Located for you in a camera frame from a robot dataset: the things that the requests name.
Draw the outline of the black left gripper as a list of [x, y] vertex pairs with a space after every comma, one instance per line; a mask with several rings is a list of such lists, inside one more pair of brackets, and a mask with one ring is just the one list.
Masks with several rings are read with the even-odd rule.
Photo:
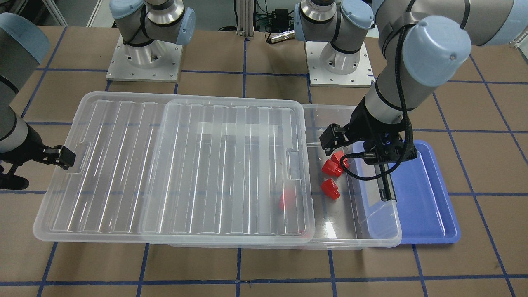
[[396, 134], [401, 137], [400, 133], [405, 132], [406, 129], [404, 120], [396, 120], [396, 124], [377, 120], [368, 111], [366, 97], [364, 97], [351, 114], [349, 124], [345, 127], [336, 123], [330, 124], [320, 135], [319, 143], [325, 154], [332, 154], [340, 147], [347, 146], [347, 137], [353, 142], [374, 140], [378, 135], [382, 138], [389, 134]]

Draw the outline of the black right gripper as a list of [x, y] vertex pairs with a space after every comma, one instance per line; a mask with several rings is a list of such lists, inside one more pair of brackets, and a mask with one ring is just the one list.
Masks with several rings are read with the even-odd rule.
[[11, 164], [23, 164], [28, 160], [56, 165], [64, 170], [74, 166], [76, 154], [63, 145], [47, 147], [40, 134], [28, 124], [24, 125], [24, 139], [16, 140], [16, 145], [6, 152], [1, 151], [0, 159]]

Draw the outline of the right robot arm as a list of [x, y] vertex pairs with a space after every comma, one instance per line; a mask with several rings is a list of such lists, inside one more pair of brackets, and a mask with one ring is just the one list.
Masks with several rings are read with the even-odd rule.
[[[177, 74], [172, 51], [188, 45], [196, 28], [196, 12], [181, 0], [112, 0], [111, 15], [120, 31], [118, 60], [108, 77], [127, 67], [162, 75]], [[13, 109], [11, 102], [50, 49], [47, 36], [32, 22], [13, 13], [1, 14], [1, 160], [17, 168], [34, 160], [62, 169], [73, 167], [76, 155], [65, 146], [45, 146], [41, 137]]]

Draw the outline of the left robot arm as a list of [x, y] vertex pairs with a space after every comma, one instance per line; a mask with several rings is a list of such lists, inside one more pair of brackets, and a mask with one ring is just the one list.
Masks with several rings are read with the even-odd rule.
[[411, 156], [409, 113], [452, 78], [474, 45], [505, 45], [526, 27], [526, 0], [302, 0], [294, 9], [297, 40], [354, 56], [377, 28], [386, 60], [349, 123], [320, 136], [325, 154], [362, 141], [382, 162]]

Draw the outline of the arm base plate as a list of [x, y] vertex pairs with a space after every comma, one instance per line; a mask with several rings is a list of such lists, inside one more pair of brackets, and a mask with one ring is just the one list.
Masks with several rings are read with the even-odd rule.
[[305, 42], [310, 83], [316, 87], [369, 88], [375, 82], [366, 45], [359, 52], [337, 52], [329, 42]]
[[132, 47], [119, 36], [106, 79], [130, 82], [176, 83], [179, 80], [183, 45], [159, 40]]

